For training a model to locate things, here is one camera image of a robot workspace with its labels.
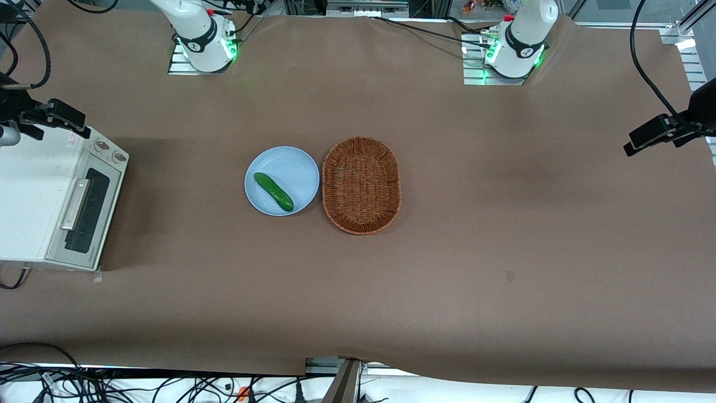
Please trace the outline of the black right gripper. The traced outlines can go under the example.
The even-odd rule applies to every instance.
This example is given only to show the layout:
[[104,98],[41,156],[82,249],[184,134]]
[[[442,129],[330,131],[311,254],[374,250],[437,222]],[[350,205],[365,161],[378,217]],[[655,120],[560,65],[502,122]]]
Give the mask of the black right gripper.
[[20,118],[20,132],[42,141],[44,131],[37,124],[51,128],[70,130],[81,138],[90,139],[91,129],[87,128],[86,115],[60,99],[50,99],[35,107],[26,90],[7,90],[3,85],[15,85],[17,82],[1,73],[1,123],[16,121],[25,112],[34,108],[37,119]]

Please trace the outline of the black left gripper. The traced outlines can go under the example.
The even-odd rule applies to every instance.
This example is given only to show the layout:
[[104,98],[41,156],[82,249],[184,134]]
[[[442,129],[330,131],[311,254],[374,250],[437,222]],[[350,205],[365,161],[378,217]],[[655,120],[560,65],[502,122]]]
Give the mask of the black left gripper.
[[715,131],[715,79],[698,88],[689,99],[687,110],[673,116],[659,114],[629,133],[629,142],[623,145],[628,157],[662,143],[671,142],[675,147],[691,140],[714,137]]

